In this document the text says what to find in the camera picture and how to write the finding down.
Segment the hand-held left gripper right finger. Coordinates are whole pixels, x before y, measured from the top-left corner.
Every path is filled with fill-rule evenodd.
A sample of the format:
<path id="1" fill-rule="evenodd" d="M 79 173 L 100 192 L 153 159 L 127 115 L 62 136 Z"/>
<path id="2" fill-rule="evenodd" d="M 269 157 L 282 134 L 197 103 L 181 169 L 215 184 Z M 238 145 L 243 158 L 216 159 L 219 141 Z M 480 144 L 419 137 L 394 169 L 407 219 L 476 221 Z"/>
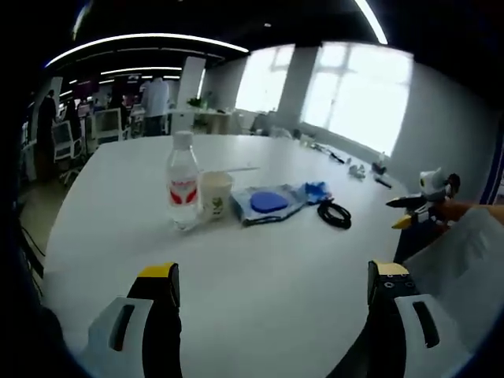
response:
<path id="1" fill-rule="evenodd" d="M 452 377 L 470 359 L 458 326 L 396 263 L 368 264 L 368 316 L 336 377 Z"/>

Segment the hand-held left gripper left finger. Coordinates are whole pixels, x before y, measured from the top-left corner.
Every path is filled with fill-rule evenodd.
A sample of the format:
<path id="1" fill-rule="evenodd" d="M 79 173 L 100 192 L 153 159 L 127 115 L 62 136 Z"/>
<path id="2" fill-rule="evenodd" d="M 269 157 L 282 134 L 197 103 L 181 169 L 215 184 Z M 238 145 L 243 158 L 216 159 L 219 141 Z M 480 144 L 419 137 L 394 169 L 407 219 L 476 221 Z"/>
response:
<path id="1" fill-rule="evenodd" d="M 128 295 L 91 323 L 87 371 L 93 377 L 181 377 L 181 331 L 178 264 L 148 266 Z"/>

